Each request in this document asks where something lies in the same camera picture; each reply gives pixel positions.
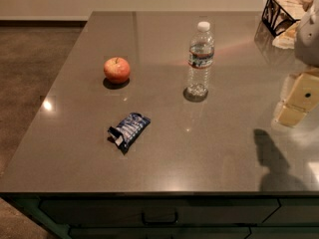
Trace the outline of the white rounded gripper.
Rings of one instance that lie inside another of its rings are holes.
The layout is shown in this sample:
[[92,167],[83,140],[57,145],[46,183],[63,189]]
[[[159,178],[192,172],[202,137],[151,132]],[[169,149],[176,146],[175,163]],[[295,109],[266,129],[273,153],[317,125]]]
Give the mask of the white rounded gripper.
[[[304,64],[319,67],[319,6],[313,4],[299,22],[295,37],[295,57]],[[306,71],[293,82],[276,120],[296,126],[319,105],[319,73]]]

